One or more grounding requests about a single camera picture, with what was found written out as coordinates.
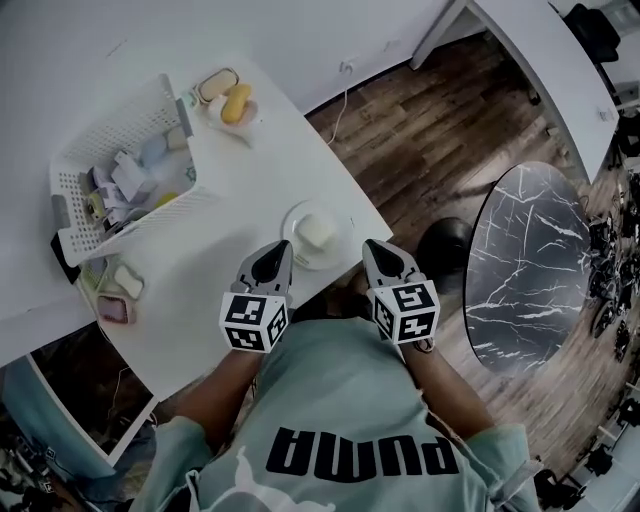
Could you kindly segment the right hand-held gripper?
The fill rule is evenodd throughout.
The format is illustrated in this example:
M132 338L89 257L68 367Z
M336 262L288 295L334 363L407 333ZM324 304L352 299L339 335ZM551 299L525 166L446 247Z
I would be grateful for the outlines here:
M432 345L440 302L414 258L388 242L366 239L362 261L372 320L382 336L395 345Z

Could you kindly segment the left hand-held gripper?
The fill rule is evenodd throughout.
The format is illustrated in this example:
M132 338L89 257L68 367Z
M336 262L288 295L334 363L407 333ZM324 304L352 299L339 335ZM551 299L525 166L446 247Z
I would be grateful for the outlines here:
M219 327L233 350L270 353L289 325L293 246L272 242L240 265L222 297Z

